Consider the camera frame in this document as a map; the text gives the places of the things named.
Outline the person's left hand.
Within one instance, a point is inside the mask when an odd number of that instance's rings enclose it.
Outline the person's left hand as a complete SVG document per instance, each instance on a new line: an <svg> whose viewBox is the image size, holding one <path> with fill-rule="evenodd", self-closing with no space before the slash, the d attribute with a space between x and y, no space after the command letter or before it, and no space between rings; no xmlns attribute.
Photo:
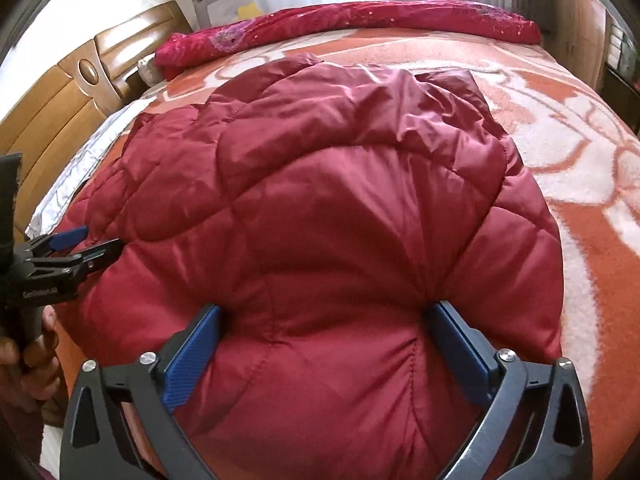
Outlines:
<svg viewBox="0 0 640 480"><path fill-rule="evenodd" d="M24 351L18 350L12 339L1 335L1 399L26 413L37 411L60 388L60 362L55 353L57 320L54 307L44 307L42 334Z"/></svg>

